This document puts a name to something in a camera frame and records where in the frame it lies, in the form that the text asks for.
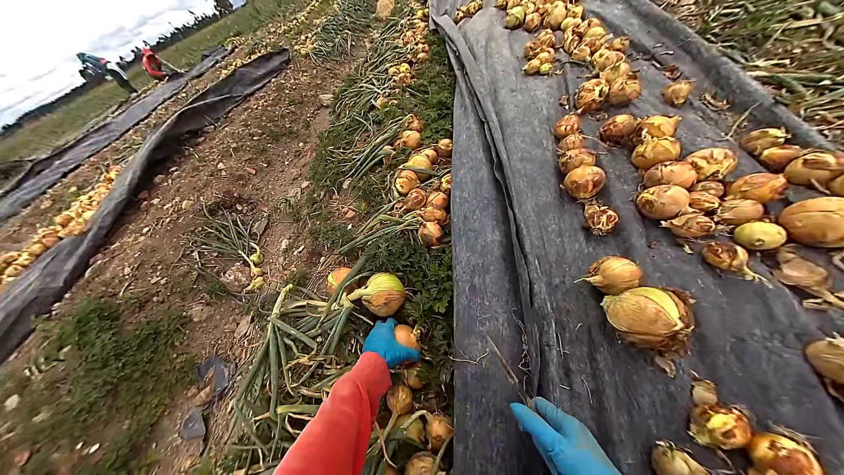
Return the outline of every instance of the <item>black tarp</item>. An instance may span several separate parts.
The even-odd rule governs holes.
[[[189,80],[205,74],[229,52],[230,50],[223,47],[213,49],[204,55],[202,62],[186,74],[173,76],[169,81],[155,88],[152,94],[135,102],[111,120],[91,129],[50,155],[31,161],[26,169],[0,192],[0,223],[32,203],[88,157],[119,139],[158,106],[184,89]]]
[[[138,187],[151,180],[151,169],[181,148],[185,134],[214,125],[286,68],[289,60],[285,48],[250,61],[192,98],[147,137],[123,167],[86,230],[63,239],[0,294],[0,361],[5,361],[31,333],[32,318],[49,312],[84,273]]]
[[[582,205],[560,190],[552,127],[570,112],[558,105],[560,97],[573,96],[588,71],[565,63],[561,75],[526,77],[522,50],[531,36],[506,30],[504,12],[490,2],[454,25],[449,17],[460,3],[436,0],[431,6],[432,23],[445,36],[457,73],[456,353],[480,357],[489,334],[528,390],[581,419],[626,475],[652,473],[650,449],[662,438],[692,448],[709,467],[727,468],[686,433],[690,371],[716,381],[724,401],[746,406],[758,429],[780,424],[810,436],[827,473],[843,473],[842,407],[802,355],[809,340],[844,328],[841,313],[804,309],[757,258],[754,267],[772,288],[721,276],[699,256],[686,254],[668,230],[637,213],[631,198],[640,178],[628,150],[598,147],[606,152],[598,164],[608,176],[598,197],[619,212],[619,229],[608,237],[584,230]],[[630,106],[608,107],[610,115],[682,115],[677,136],[684,156],[711,146],[737,150],[724,140],[732,122],[697,99],[679,110],[661,102],[669,80],[652,62],[673,63],[697,81],[698,92],[728,98],[736,113],[753,107],[754,127],[785,125],[793,143],[829,147],[712,46],[647,0],[584,5],[612,33],[630,35],[629,59],[645,87]],[[558,59],[568,57],[558,52]],[[589,117],[583,122],[584,134],[597,136],[600,122]],[[742,153],[733,176],[757,171],[761,167]],[[647,284],[682,288],[697,299],[691,354],[678,362],[675,379],[647,353],[620,343],[603,316],[600,292],[574,283],[594,260],[610,254],[638,262]],[[541,460],[507,407],[518,396],[498,361],[488,355],[478,364],[456,363],[455,381],[455,473],[540,472]],[[746,470],[741,451],[729,457]]]

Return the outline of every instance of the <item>yellow onion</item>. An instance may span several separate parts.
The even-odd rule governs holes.
[[[596,236],[612,234],[619,225],[618,213],[603,205],[586,205],[583,220],[583,226]]]
[[[586,136],[583,134],[572,134],[560,141],[560,149],[575,150],[586,148]]]
[[[697,406],[692,409],[690,419],[689,435],[706,447],[739,449],[753,436],[750,421],[735,406]]]
[[[727,199],[753,199],[760,203],[770,203],[782,198],[788,188],[783,175],[773,173],[750,173],[727,186]]]
[[[603,293],[619,295],[625,290],[638,287],[641,277],[641,269],[635,262],[608,255],[593,262],[589,266],[589,273],[581,280],[589,282]]]
[[[737,272],[746,281],[764,281],[765,278],[756,274],[748,267],[750,256],[747,251],[733,243],[706,243],[701,249],[701,257],[708,264],[721,270]]]
[[[363,302],[370,312],[379,317],[389,317],[404,303],[404,285],[398,277],[387,272],[378,272],[366,281],[366,285],[348,295],[349,301]]]
[[[425,435],[428,437],[428,446],[431,451],[440,451],[442,445],[454,434],[452,419],[444,414],[426,414],[428,423],[425,425]]]
[[[419,184],[419,177],[412,170],[399,170],[396,174],[396,191],[408,194]]]
[[[425,425],[422,424],[422,420],[419,418],[410,420],[413,417],[413,414],[403,414],[396,418],[396,427],[397,428],[404,428],[404,436],[408,439],[418,443],[424,444],[425,442]]]
[[[674,137],[648,137],[633,150],[630,161],[636,168],[647,170],[664,161],[677,161],[679,157],[679,140]]]
[[[806,152],[807,150],[796,145],[778,145],[763,150],[757,160],[768,170],[779,172],[791,163],[792,160]]]
[[[739,165],[729,149],[710,148],[688,154],[683,160],[691,163],[701,181],[722,180]]]
[[[844,247],[844,198],[799,201],[777,218],[796,243],[818,248]]]
[[[636,196],[639,211],[654,220],[674,218],[689,206],[689,192],[677,185],[658,185]]]
[[[663,221],[662,225],[680,238],[699,238],[712,234],[716,228],[715,222],[701,213],[680,215],[671,221]]]
[[[759,155],[771,147],[778,147],[786,143],[791,134],[782,128],[760,128],[745,135],[738,145],[751,155]]]
[[[774,249],[782,246],[788,239],[785,229],[764,221],[744,223],[733,232],[736,243],[754,251]]]
[[[707,181],[695,183],[691,191],[701,191],[703,193],[711,194],[716,198],[721,198],[724,195],[724,185],[721,182]]]
[[[701,213],[717,210],[721,206],[721,200],[705,191],[693,191],[689,193],[689,207]]]
[[[577,88],[575,105],[578,113],[597,111],[607,100],[609,86],[603,79],[590,79]]]
[[[764,215],[765,206],[759,201],[725,199],[715,214],[715,221],[727,226],[738,226],[747,222],[758,221]]]
[[[428,195],[428,201],[425,204],[432,208],[444,210],[448,206],[448,195],[441,191],[435,191]]]
[[[663,87],[663,101],[669,106],[682,106],[695,88],[692,81],[680,80]]]
[[[687,161],[664,161],[647,169],[642,177],[645,188],[657,185],[677,185],[690,188],[697,180],[697,172]]]
[[[812,447],[771,432],[756,434],[747,447],[754,470],[761,475],[824,475]]]
[[[554,126],[554,136],[557,139],[564,139],[569,135],[579,134],[580,131],[580,116],[577,114],[566,114]]]
[[[343,279],[351,272],[352,270],[349,267],[338,267],[335,270],[332,270],[328,274],[328,278],[325,282],[325,289],[328,290],[328,293],[334,293],[337,290],[337,286],[343,282]],[[346,286],[346,293],[352,292],[354,289],[354,284],[351,282]]]
[[[404,468],[404,475],[431,475],[436,470],[436,459],[430,452],[417,452]]]
[[[670,290],[637,287],[608,295],[601,306],[619,337],[654,350],[683,351],[695,328],[690,301]]]
[[[565,175],[563,189],[574,199],[589,199],[598,194],[607,182],[603,169],[582,165]]]
[[[612,116],[598,131],[598,137],[608,144],[623,145],[639,126],[639,119],[630,114]]]
[[[433,248],[441,244],[442,228],[433,221],[425,221],[419,225],[416,235],[419,236],[423,246]]]
[[[651,466],[657,475],[709,475],[709,470],[668,440],[658,440],[651,451]]]
[[[567,174],[578,167],[595,165],[595,154],[587,149],[567,150],[560,154],[558,164],[560,171]]]

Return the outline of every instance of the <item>gloved hand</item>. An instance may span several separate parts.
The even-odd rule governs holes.
[[[375,328],[370,331],[364,341],[364,352],[376,352],[387,361],[387,366],[392,368],[402,363],[419,361],[419,351],[408,348],[396,341],[394,334],[396,328],[395,319],[387,319],[386,322],[376,322]]]
[[[510,405],[519,427],[533,437],[539,454],[555,475],[621,475],[589,429],[541,397],[536,412],[524,404]]]

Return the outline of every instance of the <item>onion bulb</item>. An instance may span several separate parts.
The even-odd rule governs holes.
[[[797,243],[818,248],[844,247],[844,198],[799,201],[783,210],[777,220]]]
[[[688,154],[683,160],[691,163],[699,180],[723,180],[739,165],[739,159],[728,149],[710,148]]]
[[[747,447],[761,475],[824,475],[811,446],[771,432],[756,434]]]
[[[680,215],[671,221],[662,221],[674,236],[679,238],[699,238],[715,232],[715,222],[701,213]]]
[[[608,255],[593,262],[589,272],[580,280],[589,282],[608,295],[619,295],[625,290],[638,287],[641,277],[641,269],[635,262]]]
[[[366,281],[366,285],[348,296],[349,301],[358,298],[375,315],[389,317],[404,303],[404,285],[398,277],[387,272],[378,272]]]
[[[657,475],[709,475],[686,450],[668,440],[658,440],[651,451],[651,466]]]
[[[733,232],[736,243],[754,251],[774,249],[785,244],[788,234],[785,229],[772,223],[754,221],[745,223]]]
[[[697,180],[695,168],[687,161],[664,161],[648,168],[642,177],[645,188],[657,185],[677,185],[690,188]]]
[[[721,270],[729,270],[740,274],[746,281],[764,281],[765,278],[756,274],[748,267],[750,256],[747,251],[733,243],[706,243],[701,249],[701,257],[709,265]]]
[[[680,157],[680,141],[674,137],[646,138],[630,156],[636,168],[647,170],[664,161],[676,161]]]
[[[574,149],[567,150],[560,154],[560,159],[557,164],[560,166],[561,172],[568,174],[575,168],[582,167],[584,165],[595,165],[595,161],[595,154],[593,154],[591,150]]]
[[[612,234],[619,225],[618,213],[603,205],[586,205],[583,220],[583,226],[596,236]]]
[[[583,165],[565,175],[563,189],[574,199],[589,199],[598,194],[607,182],[603,169]]]
[[[760,128],[745,135],[738,145],[747,153],[757,156],[771,147],[778,147],[786,143],[791,134],[783,128]]]
[[[677,185],[658,185],[636,196],[636,207],[653,220],[668,220],[689,206],[689,192]]]
[[[727,226],[739,226],[758,221],[765,215],[765,206],[752,199],[726,199],[715,214],[715,221]]]

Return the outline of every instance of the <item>blue glove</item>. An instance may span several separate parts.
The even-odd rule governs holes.
[[[541,397],[533,405],[536,412],[517,402],[510,409],[554,475],[621,475],[582,422]]]
[[[376,322],[375,328],[370,331],[364,341],[364,352],[376,352],[384,358],[389,368],[402,363],[419,361],[419,351],[408,348],[396,341],[394,330],[395,319],[387,319],[386,322]]]

